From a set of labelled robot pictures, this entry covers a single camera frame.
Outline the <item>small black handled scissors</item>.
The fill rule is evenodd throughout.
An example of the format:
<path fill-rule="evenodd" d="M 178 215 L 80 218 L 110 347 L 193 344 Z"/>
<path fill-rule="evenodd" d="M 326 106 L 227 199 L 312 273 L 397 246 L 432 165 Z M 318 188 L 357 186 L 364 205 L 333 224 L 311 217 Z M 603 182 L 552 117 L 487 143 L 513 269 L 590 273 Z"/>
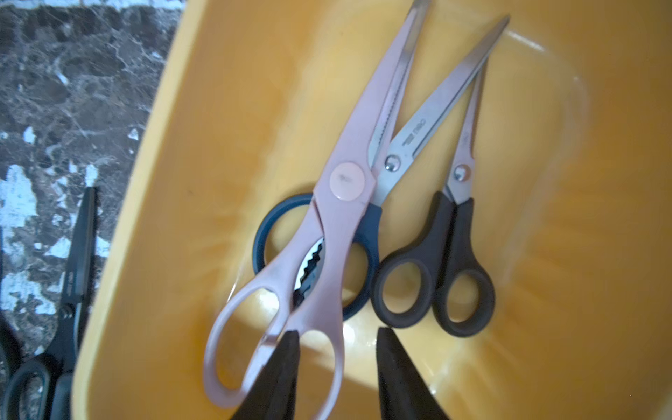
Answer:
<path fill-rule="evenodd" d="M 15 374 L 22 362 L 21 346 L 3 316 L 1 316 L 1 361 L 5 364 L 10 377 Z"/>

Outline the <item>blue handled scissors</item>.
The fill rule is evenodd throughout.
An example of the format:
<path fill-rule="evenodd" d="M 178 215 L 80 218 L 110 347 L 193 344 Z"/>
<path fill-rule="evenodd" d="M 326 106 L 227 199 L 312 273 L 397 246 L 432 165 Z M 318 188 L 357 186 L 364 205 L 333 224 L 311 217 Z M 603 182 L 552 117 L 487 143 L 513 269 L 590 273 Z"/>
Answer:
<path fill-rule="evenodd" d="M 409 122 L 400 129 L 391 141 L 388 155 L 384 161 L 383 172 L 379 175 L 376 190 L 367 211 L 362 217 L 353 240 L 367 253 L 366 282 L 355 300 L 344 308 L 346 319 L 352 318 L 367 301 L 372 303 L 371 291 L 376 272 L 383 259 L 379 257 L 378 236 L 383 213 L 383 203 L 399 180 L 410 169 L 425 145 L 431 140 L 453 106 L 468 88 L 473 89 L 475 75 L 505 31 L 509 16 L 502 18 L 487 33 L 455 70 L 425 100 Z"/>

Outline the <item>all black scissors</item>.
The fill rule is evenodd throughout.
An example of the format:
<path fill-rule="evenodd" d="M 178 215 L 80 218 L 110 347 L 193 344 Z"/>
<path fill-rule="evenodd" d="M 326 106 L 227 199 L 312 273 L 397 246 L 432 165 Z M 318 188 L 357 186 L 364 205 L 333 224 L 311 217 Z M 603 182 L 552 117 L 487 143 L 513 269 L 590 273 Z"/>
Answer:
<path fill-rule="evenodd" d="M 47 349 L 21 362 L 10 377 L 1 403 L 1 418 L 18 419 L 23 389 L 33 378 L 40 380 L 38 418 L 70 419 L 75 367 L 85 335 L 92 294 L 92 263 L 96 247 L 96 189 L 84 190 L 73 229 L 61 290 L 56 333 Z"/>

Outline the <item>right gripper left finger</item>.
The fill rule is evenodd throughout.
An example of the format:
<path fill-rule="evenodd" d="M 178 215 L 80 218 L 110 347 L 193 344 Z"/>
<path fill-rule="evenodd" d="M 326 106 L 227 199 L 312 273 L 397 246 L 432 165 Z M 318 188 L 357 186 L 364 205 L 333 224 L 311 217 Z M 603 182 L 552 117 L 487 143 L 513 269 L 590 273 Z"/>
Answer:
<path fill-rule="evenodd" d="M 286 332 L 231 420 L 292 420 L 295 416 L 299 362 L 299 333 Z"/>

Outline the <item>black handled medium scissors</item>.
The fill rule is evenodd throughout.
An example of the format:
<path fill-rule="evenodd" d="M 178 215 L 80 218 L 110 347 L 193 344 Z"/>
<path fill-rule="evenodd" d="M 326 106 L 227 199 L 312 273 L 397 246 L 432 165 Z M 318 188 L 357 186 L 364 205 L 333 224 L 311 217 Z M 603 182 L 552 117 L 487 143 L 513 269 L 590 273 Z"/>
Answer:
<path fill-rule="evenodd" d="M 487 68 L 488 65 L 484 64 L 475 75 L 450 171 L 443 189 L 432 198 L 422 231 L 412 243 L 383 259 L 374 277 L 371 290 L 373 309 L 379 320 L 389 327 L 412 327 L 432 309 L 444 331 L 465 338 L 482 331 L 494 315 L 495 287 L 488 272 L 475 257 L 471 241 L 475 166 L 472 149 Z M 418 267 L 420 289 L 411 308 L 395 313 L 385 304 L 383 289 L 392 272 L 403 264 Z M 464 320 L 454 321 L 449 316 L 448 300 L 453 285 L 461 276 L 474 280 L 478 296 L 472 314 Z"/>

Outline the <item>yellow plastic storage box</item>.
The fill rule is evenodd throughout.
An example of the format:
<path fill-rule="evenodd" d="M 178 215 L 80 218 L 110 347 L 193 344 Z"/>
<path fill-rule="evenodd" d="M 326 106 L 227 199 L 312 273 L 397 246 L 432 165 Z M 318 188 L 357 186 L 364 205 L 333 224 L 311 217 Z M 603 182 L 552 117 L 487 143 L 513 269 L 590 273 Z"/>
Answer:
<path fill-rule="evenodd" d="M 226 419 L 208 334 L 264 215 L 309 191 L 407 1 L 190 1 L 73 388 L 77 419 Z M 454 419 L 671 416 L 671 4 L 436 1 L 399 124 L 503 16 L 475 136 L 472 244 L 495 316 L 398 332 Z"/>

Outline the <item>pink kitchen scissors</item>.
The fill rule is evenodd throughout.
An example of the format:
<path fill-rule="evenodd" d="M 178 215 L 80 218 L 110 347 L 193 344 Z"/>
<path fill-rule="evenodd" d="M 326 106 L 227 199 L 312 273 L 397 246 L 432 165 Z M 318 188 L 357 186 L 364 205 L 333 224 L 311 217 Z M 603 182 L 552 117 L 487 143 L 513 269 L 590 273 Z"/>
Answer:
<path fill-rule="evenodd" d="M 233 408 L 243 402 L 279 344 L 281 334 L 310 331 L 325 334 L 334 350 L 332 385 L 316 414 L 326 419 L 338 400 L 344 376 L 342 288 L 346 261 L 362 217 L 376 188 L 380 164 L 369 161 L 369 147 L 386 152 L 400 111 L 400 102 L 419 33 L 429 9 L 426 1 L 412 4 L 404 24 L 364 89 L 341 132 L 296 234 L 285 248 L 236 293 L 215 320 L 206 343 L 203 383 L 211 402 Z M 299 307 L 292 304 L 296 276 L 305 255 L 322 241 L 320 278 Z M 260 339 L 239 388 L 228 388 L 216 370 L 216 354 L 223 329 L 234 310 L 254 292 L 264 289 L 278 297 L 278 312 Z"/>

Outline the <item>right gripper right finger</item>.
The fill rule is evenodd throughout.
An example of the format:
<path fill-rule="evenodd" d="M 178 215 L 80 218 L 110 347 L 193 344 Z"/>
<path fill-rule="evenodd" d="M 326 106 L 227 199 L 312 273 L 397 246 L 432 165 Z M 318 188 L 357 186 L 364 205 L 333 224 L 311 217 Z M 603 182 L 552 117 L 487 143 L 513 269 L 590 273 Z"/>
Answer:
<path fill-rule="evenodd" d="M 376 362 L 382 419 L 449 419 L 392 328 L 378 329 Z"/>

